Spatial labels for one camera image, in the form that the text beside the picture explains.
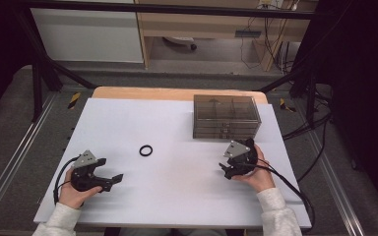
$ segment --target metal rail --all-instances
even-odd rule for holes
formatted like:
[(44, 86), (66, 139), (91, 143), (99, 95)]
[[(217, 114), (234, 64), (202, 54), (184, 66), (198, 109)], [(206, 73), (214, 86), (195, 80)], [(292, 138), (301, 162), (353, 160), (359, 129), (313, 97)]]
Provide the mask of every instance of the metal rail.
[[(305, 107), (303, 106), (302, 102), (298, 102), (296, 99), (294, 100), (294, 103), (299, 115), (305, 122)], [(315, 153), (318, 153), (322, 144), (318, 138), (317, 132), (315, 130), (309, 131), (308, 136), (314, 146)], [(360, 221), (358, 220), (357, 215), (354, 213), (354, 209), (349, 202), (343, 185), (337, 177), (337, 174), (331, 166), (330, 160), (324, 151), (319, 161), (321, 170), (325, 176), (325, 179), (327, 180), (328, 187), (330, 188), (334, 201), (337, 204), (337, 208), (339, 209), (339, 212), (343, 218), (348, 234), (351, 236), (363, 236), (364, 231), (361, 227)]]
[(26, 156), (36, 135), (41, 129), (42, 124), (47, 118), (47, 115), (50, 112), (52, 104), (57, 96), (58, 93), (53, 92), (47, 97), (47, 99), (44, 102), (43, 111), (41, 115), (35, 123), (32, 123), (30, 125), (29, 129), (27, 130), (26, 134), (24, 135), (23, 139), (18, 145), (16, 151), (12, 155), (11, 160), (8, 162), (7, 166), (5, 167), (5, 170), (2, 172), (0, 176), (0, 202), (4, 197), (9, 185), (11, 184), (11, 181), (14, 179), (15, 174), (20, 168), (24, 160), (24, 157)]

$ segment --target gray floor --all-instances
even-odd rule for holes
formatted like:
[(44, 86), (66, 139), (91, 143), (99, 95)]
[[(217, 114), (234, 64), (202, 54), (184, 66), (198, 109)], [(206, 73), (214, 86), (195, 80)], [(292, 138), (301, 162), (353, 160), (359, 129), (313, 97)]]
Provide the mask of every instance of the gray floor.
[[(259, 68), (248, 69), (240, 61), (240, 40), (203, 39), (197, 40), (197, 44), (198, 49), (191, 51), (188, 47), (158, 38), (152, 53), (152, 66), (148, 70), (134, 65), (123, 69), (110, 67), (104, 72), (94, 67), (78, 73), (103, 86), (244, 90), (258, 89), (282, 75), (277, 70), (263, 73)], [(244, 47), (244, 60), (257, 65), (251, 41), (244, 41)], [(0, 230), (31, 232), (36, 228), (32, 219), (38, 208), (37, 201), (45, 193), (63, 148), (68, 145), (68, 137), (73, 133), (72, 128), (80, 117), (86, 98), (92, 95), (91, 90), (82, 90), (67, 79), (63, 81), (67, 89), (58, 93), (46, 122), (1, 201)], [(31, 72), (20, 71), (0, 102), (0, 173), (31, 123), (31, 87)], [(82, 95), (75, 109), (67, 109), (76, 89), (81, 90)], [(283, 134), (303, 123), (297, 112), (280, 108), (281, 98), (288, 106), (301, 102), (299, 99), (295, 103), (288, 96), (288, 89), (289, 84), (268, 93)], [(319, 106), (319, 110), (317, 116), (328, 112), (324, 106)], [(351, 169), (349, 154), (335, 124), (328, 124), (326, 137), (325, 152), (342, 181), (365, 234), (378, 235), (378, 195), (375, 189), (364, 172)], [(285, 145), (298, 177), (312, 162), (315, 150), (306, 135), (289, 140)], [(309, 234), (348, 235), (319, 165), (300, 183), (300, 188), (316, 210), (316, 224)], [(100, 232), (102, 229), (79, 226), (78, 230)], [(256, 231), (250, 231), (249, 235), (256, 234)]]

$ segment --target metal bracket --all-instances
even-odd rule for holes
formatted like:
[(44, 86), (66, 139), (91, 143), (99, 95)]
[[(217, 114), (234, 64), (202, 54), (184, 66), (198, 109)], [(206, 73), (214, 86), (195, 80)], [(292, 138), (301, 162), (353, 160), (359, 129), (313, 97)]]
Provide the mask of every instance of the metal bracket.
[(239, 142), (231, 141), (223, 156), (233, 158), (250, 151), (250, 147), (244, 146)]
[(85, 150), (81, 156), (73, 163), (73, 168), (80, 168), (87, 165), (97, 163), (96, 157), (91, 153), (90, 150)]

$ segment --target white sleeve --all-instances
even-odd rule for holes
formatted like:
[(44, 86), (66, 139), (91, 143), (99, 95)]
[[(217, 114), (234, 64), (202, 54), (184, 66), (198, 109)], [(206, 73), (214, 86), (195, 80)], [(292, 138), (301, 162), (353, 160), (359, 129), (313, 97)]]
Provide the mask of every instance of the white sleeve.
[(74, 228), (81, 211), (57, 203), (56, 209), (46, 223), (40, 223), (33, 236), (74, 236)]
[(286, 206), (279, 189), (264, 190), (257, 194), (257, 198), (263, 209), (264, 235), (302, 235), (296, 215)]

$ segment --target person's left hand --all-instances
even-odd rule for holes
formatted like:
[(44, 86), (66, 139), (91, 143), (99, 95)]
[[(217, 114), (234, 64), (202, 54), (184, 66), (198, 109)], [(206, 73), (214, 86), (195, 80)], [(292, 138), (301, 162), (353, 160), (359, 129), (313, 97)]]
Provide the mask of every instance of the person's left hand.
[(59, 203), (71, 208), (79, 208), (82, 203), (88, 198), (92, 197), (96, 193), (102, 190), (101, 186), (94, 187), (84, 192), (79, 192), (70, 184), (70, 178), (72, 176), (73, 168), (70, 168), (66, 172), (66, 177), (64, 179), (64, 184), (61, 187), (61, 193), (59, 198)]

